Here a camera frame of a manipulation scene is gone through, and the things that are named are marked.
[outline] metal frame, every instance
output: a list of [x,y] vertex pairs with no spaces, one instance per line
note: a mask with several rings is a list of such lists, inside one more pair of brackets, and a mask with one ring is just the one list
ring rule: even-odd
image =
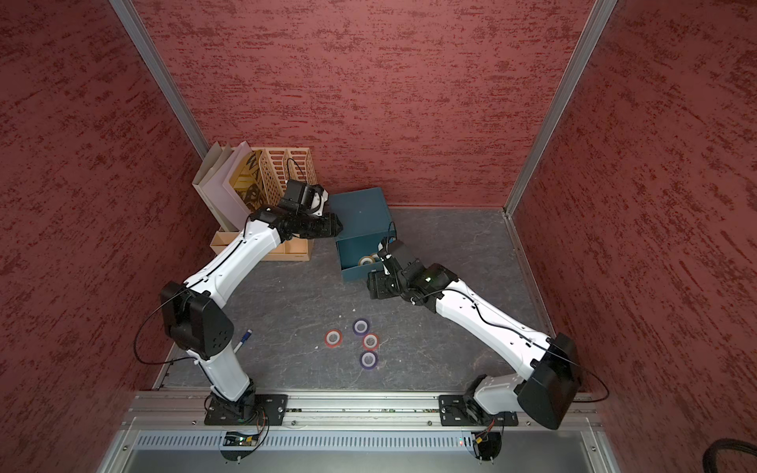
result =
[[536,284],[534,273],[531,271],[531,265],[528,264],[528,258],[525,256],[525,250],[523,244],[520,241],[518,232],[516,231],[515,223],[512,221],[512,216],[503,212],[503,218],[505,219],[505,227],[507,233],[510,236],[512,242],[512,248],[516,252],[516,259],[518,260],[518,266],[520,266],[521,274],[523,274],[523,282],[528,290],[528,295],[531,296],[531,302],[534,303],[536,309],[536,317],[539,318],[539,322],[545,328],[548,335],[554,337],[556,335],[555,328],[552,326],[550,315],[547,313],[547,307],[544,305],[544,299],[541,298],[541,292],[539,286]]
[[581,74],[589,62],[589,57],[591,57],[591,53],[597,45],[597,41],[607,24],[612,9],[615,8],[616,2],[617,0],[597,0],[591,8],[584,30],[581,32],[581,37],[578,38],[570,61],[568,61],[568,66],[562,75],[562,80],[560,80],[560,84],[557,86],[550,109],[547,111],[547,115],[544,116],[544,121],[541,124],[541,128],[539,128],[539,133],[536,135],[534,145],[526,157],[523,168],[520,174],[518,174],[515,185],[512,187],[510,196],[507,198],[504,207],[506,215],[512,216],[514,214],[518,202],[523,197],[523,192],[528,186],[528,181],[531,180],[531,176],[533,176],[536,166],[539,164],[541,155],[547,148],[552,133],[555,131],[555,127],[557,127],[562,112],[565,111],[565,106],[573,94],[578,79],[581,78]]
[[155,44],[150,39],[150,35],[142,19],[139,18],[139,13],[134,8],[134,4],[131,0],[110,0],[110,2],[123,27],[132,39],[134,46],[136,46],[137,51],[142,56],[142,60],[145,61],[147,68],[155,78],[155,82],[157,82],[160,90],[163,91],[163,95],[168,100],[168,105],[173,109],[176,118],[179,119],[179,122],[184,127],[189,140],[195,146],[200,159],[204,158],[209,149],[207,140],[197,121],[192,116],[192,112],[189,110],[186,102],[184,102],[184,98],[179,93],[179,89],[176,87],[176,83],[173,81],[170,72],[168,72],[166,64],[157,53]]
[[[461,394],[457,392],[298,390],[268,394],[289,396],[284,425],[271,428],[275,437],[318,437],[326,432],[343,432],[349,437],[350,432],[355,431],[370,431],[379,437],[407,437],[408,432],[416,432],[420,437],[435,434],[448,437],[445,433],[465,437],[477,428],[440,424],[438,396]],[[120,473],[131,452],[141,449],[139,441],[145,435],[166,437],[207,433],[214,437],[216,433],[229,430],[228,427],[203,424],[206,396],[207,389],[202,388],[163,388],[136,393],[98,473]],[[504,430],[546,431],[523,412],[519,412],[518,417],[518,426],[505,427]],[[560,431],[581,432],[595,473],[618,472],[594,404],[571,406]]]
[[176,346],[176,342],[171,344],[170,350],[168,350],[168,354],[166,355],[166,359],[164,360],[164,363],[160,365],[160,371],[157,372],[157,377],[155,377],[155,382],[152,384],[152,390],[157,391],[161,387],[163,387],[163,380],[166,379],[166,376],[168,376],[168,369],[173,365],[173,363],[166,363],[169,359],[173,358],[175,356],[174,352],[178,352],[179,348]]

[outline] red textured wall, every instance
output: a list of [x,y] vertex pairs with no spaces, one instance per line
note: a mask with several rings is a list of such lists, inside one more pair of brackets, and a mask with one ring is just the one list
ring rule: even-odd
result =
[[517,208],[624,473],[757,443],[756,112],[755,2],[619,2]]
[[593,0],[135,0],[206,137],[322,184],[504,205]]
[[[0,468],[94,471],[157,372],[131,342],[211,256],[199,164],[106,0],[0,9]],[[148,325],[144,358],[170,342]]]

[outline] purple tape roll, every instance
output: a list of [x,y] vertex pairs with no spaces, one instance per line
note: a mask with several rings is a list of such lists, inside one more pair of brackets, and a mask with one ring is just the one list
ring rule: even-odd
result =
[[358,319],[355,322],[352,322],[352,331],[355,332],[355,335],[358,337],[362,337],[363,335],[368,333],[368,330],[370,330],[371,324],[368,323],[365,319]]
[[374,369],[379,364],[379,355],[372,351],[364,351],[360,354],[360,366],[363,369]]

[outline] tape roll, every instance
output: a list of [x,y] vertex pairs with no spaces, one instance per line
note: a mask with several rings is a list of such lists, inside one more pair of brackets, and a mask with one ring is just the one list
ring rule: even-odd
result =
[[341,345],[344,337],[341,336],[341,332],[336,328],[333,328],[326,332],[326,336],[323,338],[326,341],[328,348],[336,348]]
[[352,331],[355,333],[355,335],[358,335],[360,337],[368,333],[368,330],[370,330],[370,328],[371,324],[369,324],[365,319],[358,319],[355,322],[352,322]]
[[363,369],[374,369],[379,364],[379,355],[372,351],[364,351],[360,354],[360,366]]
[[368,334],[363,337],[363,348],[373,351],[379,347],[379,337],[376,334]]

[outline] gray marble floor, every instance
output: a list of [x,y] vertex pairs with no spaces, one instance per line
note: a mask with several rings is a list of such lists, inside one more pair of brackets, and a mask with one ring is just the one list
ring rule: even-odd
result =
[[[515,319],[542,331],[501,214],[493,210],[392,210],[397,236],[421,261],[440,263]],[[364,281],[343,283],[332,239],[318,240],[309,262],[261,262],[224,308],[234,322],[237,353],[260,389],[461,391],[477,375],[512,369],[457,324],[399,297],[371,300]],[[368,319],[380,340],[379,363],[366,371],[351,323]],[[324,344],[338,328],[344,343]],[[171,366],[164,385],[203,387],[188,362]]]

